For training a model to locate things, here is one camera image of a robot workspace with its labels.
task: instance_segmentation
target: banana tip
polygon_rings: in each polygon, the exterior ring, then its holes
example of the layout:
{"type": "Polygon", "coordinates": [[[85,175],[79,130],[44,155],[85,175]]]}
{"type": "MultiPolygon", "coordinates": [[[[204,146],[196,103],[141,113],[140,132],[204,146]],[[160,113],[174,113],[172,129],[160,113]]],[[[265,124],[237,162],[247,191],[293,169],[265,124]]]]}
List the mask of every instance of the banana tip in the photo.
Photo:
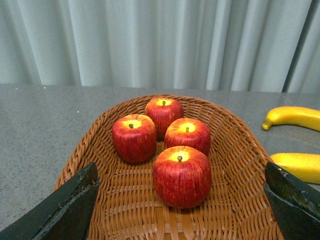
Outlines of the banana tip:
{"type": "Polygon", "coordinates": [[[263,123],[262,123],[262,129],[268,131],[272,126],[272,122],[269,119],[266,119],[263,123]]]}

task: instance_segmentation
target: apple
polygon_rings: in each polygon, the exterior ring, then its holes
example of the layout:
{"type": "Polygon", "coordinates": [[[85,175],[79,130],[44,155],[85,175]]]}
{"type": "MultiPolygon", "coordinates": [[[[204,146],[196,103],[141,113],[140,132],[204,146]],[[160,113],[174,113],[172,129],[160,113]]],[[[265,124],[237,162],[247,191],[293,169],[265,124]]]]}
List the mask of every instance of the apple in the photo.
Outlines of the apple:
{"type": "Polygon", "coordinates": [[[156,126],[146,115],[124,116],[112,126],[112,142],[122,160],[129,163],[144,162],[156,152],[156,126]]]}
{"type": "Polygon", "coordinates": [[[208,196],[212,185],[208,157],[189,146],[165,149],[153,168],[153,187],[159,197],[177,209],[193,208],[208,196]]]}
{"type": "Polygon", "coordinates": [[[189,146],[208,156],[210,140],[210,129],[204,122],[193,118],[179,118],[168,127],[164,148],[189,146]]]}
{"type": "Polygon", "coordinates": [[[154,98],[145,106],[144,114],[154,122],[158,141],[163,141],[169,125],[184,117],[184,108],[178,100],[154,98]]]}

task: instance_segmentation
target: basket rim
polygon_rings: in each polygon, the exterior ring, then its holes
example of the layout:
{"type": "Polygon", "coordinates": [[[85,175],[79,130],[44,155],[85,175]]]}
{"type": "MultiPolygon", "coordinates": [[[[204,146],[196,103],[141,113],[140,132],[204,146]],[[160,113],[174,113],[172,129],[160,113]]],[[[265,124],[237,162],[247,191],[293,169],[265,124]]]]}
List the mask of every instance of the basket rim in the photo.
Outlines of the basket rim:
{"type": "Polygon", "coordinates": [[[234,120],[236,120],[236,122],[241,125],[244,130],[246,130],[248,133],[250,133],[250,137],[253,141],[251,141],[251,144],[253,144],[256,148],[256,150],[259,149],[258,154],[262,155],[266,161],[270,161],[273,162],[273,160],[270,158],[269,154],[267,153],[267,151],[265,150],[265,148],[261,145],[261,143],[259,142],[259,140],[256,138],[256,136],[254,135],[254,133],[251,131],[251,129],[247,126],[247,124],[237,115],[235,115],[233,112],[231,112],[229,109],[211,102],[209,100],[205,100],[199,97],[192,97],[192,96],[185,96],[185,95],[177,95],[177,94],[170,94],[170,93],[163,93],[163,94],[147,94],[147,95],[142,95],[142,96],[138,96],[138,97],[134,97],[131,99],[127,99],[125,101],[122,101],[116,105],[114,105],[113,107],[109,108],[108,110],[106,110],[105,112],[101,113],[100,116],[91,124],[91,126],[89,127],[89,129],[86,131],[86,133],[83,135],[83,137],[80,139],[80,141],[78,142],[78,144],[76,145],[76,147],[74,148],[74,150],[72,151],[68,161],[66,162],[66,164],[64,165],[59,178],[56,181],[56,184],[53,188],[53,191],[55,191],[56,189],[58,189],[62,184],[64,184],[69,178],[66,179],[62,179],[62,175],[64,174],[65,176],[70,176],[72,177],[73,175],[76,174],[76,172],[72,172],[70,166],[74,164],[76,158],[81,158],[83,153],[86,152],[89,143],[92,141],[93,137],[95,136],[96,132],[102,127],[101,124],[99,124],[99,122],[104,123],[105,122],[105,118],[108,117],[108,113],[113,112],[116,108],[118,108],[119,106],[125,104],[128,101],[135,101],[135,100],[140,100],[140,99],[155,99],[155,98],[182,98],[182,99],[192,99],[198,102],[202,102],[205,104],[209,104],[212,106],[215,106],[218,109],[221,109],[224,113],[229,114],[230,116],[232,116],[232,118],[234,120]]]}

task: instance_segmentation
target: basket weave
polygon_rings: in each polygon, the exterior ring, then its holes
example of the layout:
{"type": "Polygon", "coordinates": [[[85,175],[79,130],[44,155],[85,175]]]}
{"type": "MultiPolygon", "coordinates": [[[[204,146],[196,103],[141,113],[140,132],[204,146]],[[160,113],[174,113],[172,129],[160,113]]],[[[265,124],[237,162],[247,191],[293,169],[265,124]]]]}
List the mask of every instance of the basket weave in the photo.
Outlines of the basket weave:
{"type": "Polygon", "coordinates": [[[214,103],[186,96],[147,95],[104,112],[74,149],[54,190],[91,161],[98,167],[100,187],[88,239],[283,239],[264,194],[264,168],[269,155],[246,124],[214,103]],[[140,164],[123,162],[115,152],[111,129],[119,118],[143,114],[153,98],[178,100],[184,116],[206,123],[211,130],[209,159],[212,188],[198,207],[173,209],[156,194],[152,171],[163,151],[140,164]]]}

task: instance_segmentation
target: banana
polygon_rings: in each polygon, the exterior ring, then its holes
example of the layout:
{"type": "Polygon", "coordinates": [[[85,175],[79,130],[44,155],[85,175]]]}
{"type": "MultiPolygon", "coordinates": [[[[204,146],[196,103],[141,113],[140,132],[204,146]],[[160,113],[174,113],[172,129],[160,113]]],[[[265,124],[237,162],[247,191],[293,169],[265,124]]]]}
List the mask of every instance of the banana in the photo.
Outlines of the banana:
{"type": "Polygon", "coordinates": [[[268,112],[262,128],[267,131],[272,125],[284,124],[320,131],[320,111],[300,106],[276,107],[268,112]]]}
{"type": "Polygon", "coordinates": [[[320,184],[320,155],[309,153],[276,153],[270,156],[279,167],[304,182],[320,184]]]}

